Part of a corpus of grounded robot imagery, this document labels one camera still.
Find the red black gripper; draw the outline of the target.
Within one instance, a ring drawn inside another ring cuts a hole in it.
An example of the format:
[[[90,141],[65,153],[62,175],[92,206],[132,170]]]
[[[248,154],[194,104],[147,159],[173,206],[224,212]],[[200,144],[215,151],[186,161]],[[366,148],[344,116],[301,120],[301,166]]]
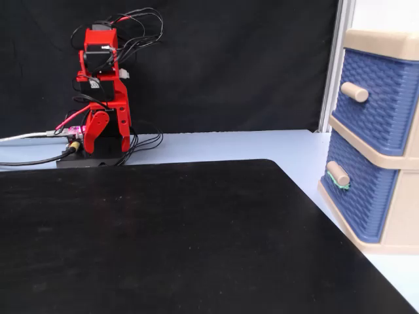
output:
[[[77,103],[92,103],[93,106],[106,110],[115,109],[116,121],[121,136],[121,151],[127,152],[130,148],[131,117],[128,101],[128,90],[118,75],[99,74],[92,76],[78,71],[75,77],[75,96]],[[90,113],[86,121],[84,133],[84,150],[94,152],[94,142],[109,123],[106,111]]]

